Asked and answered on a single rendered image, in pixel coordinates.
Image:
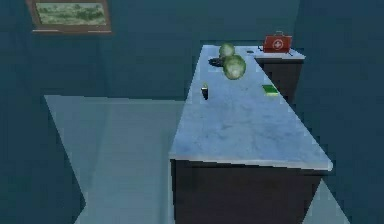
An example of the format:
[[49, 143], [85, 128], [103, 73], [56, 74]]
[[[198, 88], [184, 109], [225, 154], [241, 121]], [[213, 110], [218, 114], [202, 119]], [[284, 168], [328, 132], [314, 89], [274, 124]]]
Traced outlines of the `dark counter with marble top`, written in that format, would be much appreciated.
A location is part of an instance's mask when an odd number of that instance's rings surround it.
[[238, 80], [209, 64], [218, 47], [200, 51], [169, 152], [175, 224], [302, 224], [333, 164], [284, 97], [265, 94], [255, 48], [236, 51]]

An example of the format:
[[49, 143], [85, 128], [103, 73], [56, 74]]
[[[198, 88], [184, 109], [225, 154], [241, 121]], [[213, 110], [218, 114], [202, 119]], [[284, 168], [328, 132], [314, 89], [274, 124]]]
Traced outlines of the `large green lettuce head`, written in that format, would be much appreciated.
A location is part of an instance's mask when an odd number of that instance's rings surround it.
[[223, 72], [230, 80], [241, 78], [246, 71], [246, 62], [239, 55], [232, 55], [225, 58], [223, 63]]

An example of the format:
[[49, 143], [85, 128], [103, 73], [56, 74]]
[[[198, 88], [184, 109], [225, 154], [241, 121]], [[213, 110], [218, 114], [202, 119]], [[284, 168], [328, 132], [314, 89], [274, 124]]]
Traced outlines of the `red first aid box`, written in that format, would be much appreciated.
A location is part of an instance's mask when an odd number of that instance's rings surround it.
[[288, 53], [291, 48], [292, 36], [276, 31], [273, 35], [267, 35], [263, 43], [265, 53]]

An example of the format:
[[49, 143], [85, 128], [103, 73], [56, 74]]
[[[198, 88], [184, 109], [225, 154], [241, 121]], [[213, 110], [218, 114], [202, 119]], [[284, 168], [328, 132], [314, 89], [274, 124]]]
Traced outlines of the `small green lettuce head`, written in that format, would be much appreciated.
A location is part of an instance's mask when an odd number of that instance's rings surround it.
[[219, 57], [224, 58], [235, 54], [235, 47], [231, 43], [223, 43], [219, 48]]

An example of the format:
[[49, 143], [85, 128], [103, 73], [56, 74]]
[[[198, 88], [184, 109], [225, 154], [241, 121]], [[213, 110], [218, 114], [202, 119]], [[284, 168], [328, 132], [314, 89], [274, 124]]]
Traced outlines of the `brown framed landscape picture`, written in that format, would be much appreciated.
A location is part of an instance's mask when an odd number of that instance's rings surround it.
[[25, 0], [34, 33], [109, 34], [107, 0]]

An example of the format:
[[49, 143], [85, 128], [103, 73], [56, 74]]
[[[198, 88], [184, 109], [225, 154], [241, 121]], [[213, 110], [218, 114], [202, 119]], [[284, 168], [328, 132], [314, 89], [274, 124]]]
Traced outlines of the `green sponge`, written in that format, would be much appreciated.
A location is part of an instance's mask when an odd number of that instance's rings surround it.
[[279, 91], [275, 88], [274, 85], [263, 85], [262, 86], [264, 92], [268, 96], [277, 96]]

